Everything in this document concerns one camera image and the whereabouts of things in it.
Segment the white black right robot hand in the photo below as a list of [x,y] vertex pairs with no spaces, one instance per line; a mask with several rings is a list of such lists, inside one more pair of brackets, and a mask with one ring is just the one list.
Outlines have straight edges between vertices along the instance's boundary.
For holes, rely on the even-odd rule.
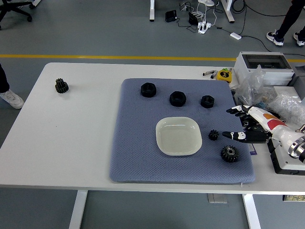
[[264,132],[222,132],[222,135],[242,143],[265,143],[269,137],[280,142],[284,149],[292,152],[301,143],[305,142],[305,135],[288,127],[284,122],[270,112],[248,105],[238,105],[226,110],[235,116],[250,115],[263,128]]

